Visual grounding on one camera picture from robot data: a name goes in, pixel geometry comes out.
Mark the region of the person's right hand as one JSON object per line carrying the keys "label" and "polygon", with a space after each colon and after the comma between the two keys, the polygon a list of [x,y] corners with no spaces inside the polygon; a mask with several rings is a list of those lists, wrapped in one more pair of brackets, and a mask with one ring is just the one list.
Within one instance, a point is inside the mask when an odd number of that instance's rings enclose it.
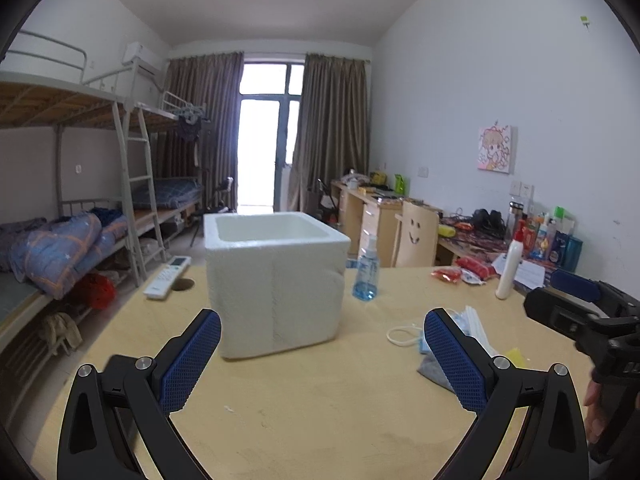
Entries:
{"label": "person's right hand", "polygon": [[590,444],[596,444],[605,430],[608,420],[600,404],[601,387],[598,382],[590,380],[584,399],[584,407],[587,409],[585,417],[585,432]]}

